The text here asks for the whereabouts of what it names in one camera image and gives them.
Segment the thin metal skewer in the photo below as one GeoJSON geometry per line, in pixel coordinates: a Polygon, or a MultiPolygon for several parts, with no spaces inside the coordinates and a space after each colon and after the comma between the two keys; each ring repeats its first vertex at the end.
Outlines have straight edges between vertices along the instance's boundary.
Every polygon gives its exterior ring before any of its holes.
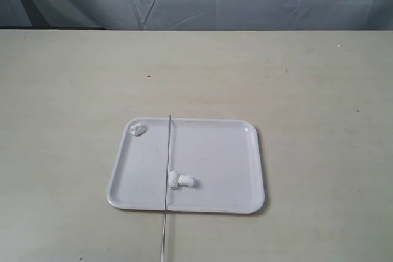
{"type": "Polygon", "coordinates": [[[163,205],[163,226],[161,232],[161,254],[160,254],[160,261],[165,261],[165,239],[166,239],[166,216],[168,211],[168,174],[169,174],[169,161],[171,155],[171,122],[172,116],[169,115],[168,117],[168,140],[167,140],[167,159],[166,159],[166,172],[165,172],[165,198],[164,198],[164,205],[163,205]]]}

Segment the white marshmallow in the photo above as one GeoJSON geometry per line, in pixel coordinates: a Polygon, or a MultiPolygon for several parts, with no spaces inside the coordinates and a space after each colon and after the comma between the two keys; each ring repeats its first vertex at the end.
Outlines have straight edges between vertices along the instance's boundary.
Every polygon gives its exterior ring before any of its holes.
{"type": "Polygon", "coordinates": [[[178,185],[182,187],[194,187],[195,178],[189,175],[180,175],[178,178],[178,185]]]}
{"type": "Polygon", "coordinates": [[[140,136],[147,131],[147,126],[142,123],[134,124],[130,127],[129,132],[133,136],[140,136]]]}
{"type": "Polygon", "coordinates": [[[176,170],[172,170],[168,174],[168,186],[170,189],[175,190],[179,186],[180,174],[176,170]]]}

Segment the white rectangular plastic tray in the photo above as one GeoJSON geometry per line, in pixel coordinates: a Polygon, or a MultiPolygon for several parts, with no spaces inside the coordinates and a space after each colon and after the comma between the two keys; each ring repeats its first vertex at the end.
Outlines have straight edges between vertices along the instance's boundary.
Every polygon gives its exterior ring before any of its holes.
{"type": "MultiPolygon", "coordinates": [[[[107,188],[118,209],[162,211],[168,117],[138,117],[125,127],[107,188]],[[142,123],[147,131],[133,136],[142,123]]],[[[195,178],[194,187],[168,187],[168,210],[252,214],[265,202],[259,137],[244,120],[172,118],[169,172],[195,178]]]]}

